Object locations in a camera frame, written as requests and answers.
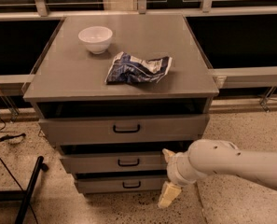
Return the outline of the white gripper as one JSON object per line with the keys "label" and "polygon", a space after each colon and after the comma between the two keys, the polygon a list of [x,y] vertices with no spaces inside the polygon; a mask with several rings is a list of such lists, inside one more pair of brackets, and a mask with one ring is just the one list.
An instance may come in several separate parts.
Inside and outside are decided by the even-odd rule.
{"label": "white gripper", "polygon": [[167,176],[171,182],[164,182],[159,196],[158,207],[166,208],[181,193],[182,189],[180,187],[195,183],[198,176],[185,152],[174,153],[164,148],[162,153],[167,162]]}

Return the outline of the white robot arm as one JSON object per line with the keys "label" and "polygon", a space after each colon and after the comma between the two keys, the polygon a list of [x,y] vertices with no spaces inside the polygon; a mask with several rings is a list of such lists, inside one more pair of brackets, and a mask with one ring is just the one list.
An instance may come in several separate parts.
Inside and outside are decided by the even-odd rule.
{"label": "white robot arm", "polygon": [[162,150],[167,162],[158,207],[168,207],[182,188],[209,175],[235,175],[277,190],[277,152],[238,149],[230,141],[200,139],[185,152]]}

